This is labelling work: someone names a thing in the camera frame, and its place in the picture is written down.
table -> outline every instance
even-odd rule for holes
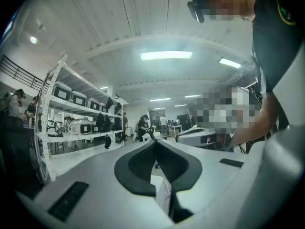
[[[175,133],[175,137],[176,137],[176,128],[180,127],[180,130],[182,132],[182,125],[169,125],[169,127],[173,128],[173,132]]]
[[[161,133],[160,132],[154,132],[153,133],[153,136],[156,138],[156,139],[161,139]],[[151,136],[148,134],[148,133],[145,133],[143,136],[142,136],[143,140],[146,141],[146,140],[151,140]]]

metal railing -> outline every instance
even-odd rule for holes
[[[19,65],[10,60],[7,56],[3,56],[0,61],[0,71],[12,77],[13,79],[39,91],[42,88],[43,80],[22,69]],[[44,91],[47,93],[49,84],[46,83]]]

fluorescent light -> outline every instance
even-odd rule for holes
[[[185,96],[185,97],[200,97],[201,95],[189,95],[189,96]]]
[[[37,43],[37,38],[36,38],[36,37],[31,36],[31,37],[30,37],[30,41],[31,41],[31,43],[36,44],[36,43]]]
[[[144,52],[140,53],[141,60],[152,59],[190,59],[193,52],[185,51],[162,51],[162,52]]]
[[[170,100],[170,98],[152,99],[151,102]]]
[[[222,64],[226,64],[226,65],[229,65],[229,66],[232,66],[232,67],[235,67],[235,68],[240,68],[241,64],[239,63],[236,63],[236,62],[233,62],[231,60],[228,60],[228,59],[224,59],[222,58],[219,63],[222,63]]]

person wearing black shirt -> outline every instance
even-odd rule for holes
[[[143,142],[142,136],[146,133],[146,130],[147,130],[145,121],[146,121],[146,116],[142,116],[138,123],[138,136],[139,136],[140,142]]]
[[[303,40],[289,10],[292,7],[288,7],[287,0],[204,0],[203,13],[211,18],[222,21],[243,18],[253,24],[253,59],[259,67],[263,104],[254,123],[236,130],[231,145],[266,135],[277,119],[279,130],[289,124],[273,88],[289,68]]]
[[[27,120],[28,123],[30,124],[30,118],[32,119],[32,126],[34,126],[35,123],[35,113],[36,113],[36,97],[33,97],[33,101],[31,104],[29,104],[27,108]]]

